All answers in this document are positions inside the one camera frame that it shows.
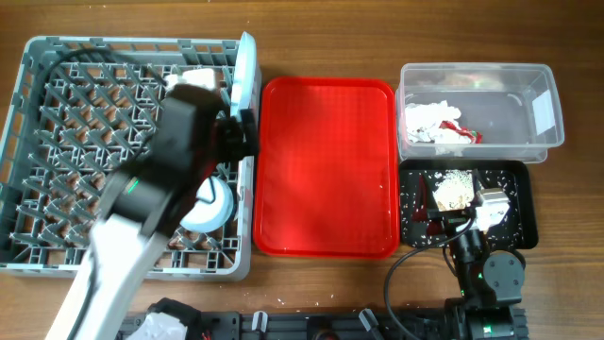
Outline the white tissue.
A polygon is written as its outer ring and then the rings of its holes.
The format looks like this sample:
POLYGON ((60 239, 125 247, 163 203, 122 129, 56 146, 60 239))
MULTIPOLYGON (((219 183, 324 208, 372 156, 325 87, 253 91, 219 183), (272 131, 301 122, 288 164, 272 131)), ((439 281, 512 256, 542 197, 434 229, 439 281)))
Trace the white tissue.
POLYGON ((409 104, 405 107, 406 131, 413 143, 471 144, 470 139, 456 132, 440 128, 443 121, 459 126, 461 110, 449 106, 446 100, 431 104, 409 104))

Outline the light blue plate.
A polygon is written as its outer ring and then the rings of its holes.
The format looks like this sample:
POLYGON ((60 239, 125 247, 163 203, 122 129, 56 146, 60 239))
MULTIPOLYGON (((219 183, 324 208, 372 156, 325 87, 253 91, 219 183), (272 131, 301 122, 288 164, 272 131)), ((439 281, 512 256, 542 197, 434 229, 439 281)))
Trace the light blue plate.
POLYGON ((230 116, 239 117, 241 110, 251 108, 257 70, 257 46, 254 37, 244 32, 235 61, 230 96, 230 116))

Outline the light blue small bowl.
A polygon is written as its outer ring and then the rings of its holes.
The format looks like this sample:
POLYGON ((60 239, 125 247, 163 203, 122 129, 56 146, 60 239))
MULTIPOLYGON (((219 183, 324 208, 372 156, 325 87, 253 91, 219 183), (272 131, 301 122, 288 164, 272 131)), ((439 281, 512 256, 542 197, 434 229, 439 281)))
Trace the light blue small bowl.
POLYGON ((212 232, 228 221, 233 210, 231 188, 222 179, 210 177, 198 188, 195 204, 182 218, 180 226, 192 232, 212 232))

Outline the red snack wrapper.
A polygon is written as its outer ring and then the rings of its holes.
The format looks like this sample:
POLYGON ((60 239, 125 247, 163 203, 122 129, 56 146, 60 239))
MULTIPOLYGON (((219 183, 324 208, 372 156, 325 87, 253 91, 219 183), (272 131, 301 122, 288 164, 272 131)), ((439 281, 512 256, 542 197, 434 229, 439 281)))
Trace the red snack wrapper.
POLYGON ((443 121, 440 128, 452 130, 460 136, 469 138, 471 144, 481 144, 483 140, 483 136, 479 132, 467 127, 460 127, 453 121, 443 121))

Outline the rice food waste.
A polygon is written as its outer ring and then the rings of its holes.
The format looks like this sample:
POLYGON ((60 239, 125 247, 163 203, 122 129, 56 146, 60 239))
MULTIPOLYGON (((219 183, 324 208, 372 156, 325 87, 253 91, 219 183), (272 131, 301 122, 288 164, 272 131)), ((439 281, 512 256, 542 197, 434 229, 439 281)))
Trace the rice food waste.
POLYGON ((431 191, 436 208, 430 213, 453 213, 477 204, 472 183, 472 173, 460 170, 448 171, 445 178, 438 183, 437 189, 431 191))

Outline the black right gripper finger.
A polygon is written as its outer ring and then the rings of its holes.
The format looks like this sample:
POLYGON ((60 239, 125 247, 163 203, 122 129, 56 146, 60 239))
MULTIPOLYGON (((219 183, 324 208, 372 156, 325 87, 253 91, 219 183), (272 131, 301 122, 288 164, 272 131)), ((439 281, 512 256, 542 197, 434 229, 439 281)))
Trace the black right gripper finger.
POLYGON ((478 197, 478 193, 488 189, 488 185, 483 177, 483 175, 479 172, 478 169, 472 170, 472 183, 473 189, 475 192, 475 197, 478 197))
POLYGON ((436 203, 428 188, 427 180, 423 175, 410 175, 410 184, 413 185, 414 193, 409 225, 410 235, 443 236, 445 232, 442 223, 428 217, 428 212, 436 208, 436 203))

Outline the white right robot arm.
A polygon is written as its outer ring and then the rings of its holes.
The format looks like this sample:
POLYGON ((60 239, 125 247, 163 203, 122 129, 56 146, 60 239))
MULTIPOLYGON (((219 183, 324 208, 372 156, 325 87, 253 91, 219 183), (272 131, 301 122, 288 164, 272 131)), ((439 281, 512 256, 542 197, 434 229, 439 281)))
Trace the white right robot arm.
POLYGON ((439 248, 460 296, 441 309, 397 313, 418 339, 526 339, 519 308, 538 243, 527 167, 520 161, 409 161, 399 169, 401 237, 413 253, 439 248))

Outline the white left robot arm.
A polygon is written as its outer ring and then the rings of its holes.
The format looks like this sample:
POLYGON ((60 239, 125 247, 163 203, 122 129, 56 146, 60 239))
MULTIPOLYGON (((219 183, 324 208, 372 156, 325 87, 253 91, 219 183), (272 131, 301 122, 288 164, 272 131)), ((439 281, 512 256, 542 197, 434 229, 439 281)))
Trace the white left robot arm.
POLYGON ((185 216, 221 203, 211 174, 260 151, 258 116, 211 90, 176 85, 149 151, 112 171, 72 286, 49 339, 111 339, 185 216))

